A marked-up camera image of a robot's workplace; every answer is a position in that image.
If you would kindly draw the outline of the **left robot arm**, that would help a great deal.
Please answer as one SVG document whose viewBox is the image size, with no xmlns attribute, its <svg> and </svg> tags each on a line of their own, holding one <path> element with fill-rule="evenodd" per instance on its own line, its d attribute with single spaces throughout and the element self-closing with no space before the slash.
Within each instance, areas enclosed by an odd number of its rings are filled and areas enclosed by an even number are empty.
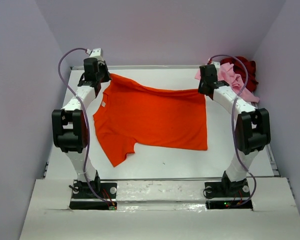
<svg viewBox="0 0 300 240">
<path fill-rule="evenodd" d="M 101 56 L 91 55 L 84 59 L 83 68 L 76 90 L 65 84 L 73 97 L 64 107 L 51 114 L 53 143 L 66 154 L 76 171 L 77 182 L 71 187 L 72 190 L 105 202 L 98 195 L 101 180 L 89 158 L 90 125 L 87 108 L 97 98 L 101 83 L 108 82 L 111 78 Z"/>
</svg>

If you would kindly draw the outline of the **orange t shirt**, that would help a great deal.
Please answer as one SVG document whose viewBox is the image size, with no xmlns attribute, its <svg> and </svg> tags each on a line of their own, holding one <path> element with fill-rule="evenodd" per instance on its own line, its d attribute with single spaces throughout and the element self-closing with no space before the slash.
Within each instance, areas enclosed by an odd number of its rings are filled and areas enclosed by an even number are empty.
<svg viewBox="0 0 300 240">
<path fill-rule="evenodd" d="M 157 89 L 110 76 L 93 120 L 96 138 L 113 167 L 135 153 L 136 143 L 208 149 L 206 98 L 196 89 Z"/>
</svg>

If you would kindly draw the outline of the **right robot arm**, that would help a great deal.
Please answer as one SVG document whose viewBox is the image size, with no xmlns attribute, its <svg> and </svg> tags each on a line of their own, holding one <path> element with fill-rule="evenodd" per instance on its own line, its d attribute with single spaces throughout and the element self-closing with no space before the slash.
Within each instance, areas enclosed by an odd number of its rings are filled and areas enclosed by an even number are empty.
<svg viewBox="0 0 300 240">
<path fill-rule="evenodd" d="M 204 196 L 231 198 L 248 189 L 247 176 L 258 153 L 271 141 L 270 115 L 265 108 L 246 102 L 224 80 L 218 80 L 215 64 L 199 68 L 198 92 L 221 105 L 231 115 L 231 130 L 235 154 L 221 181 L 205 183 Z"/>
</svg>

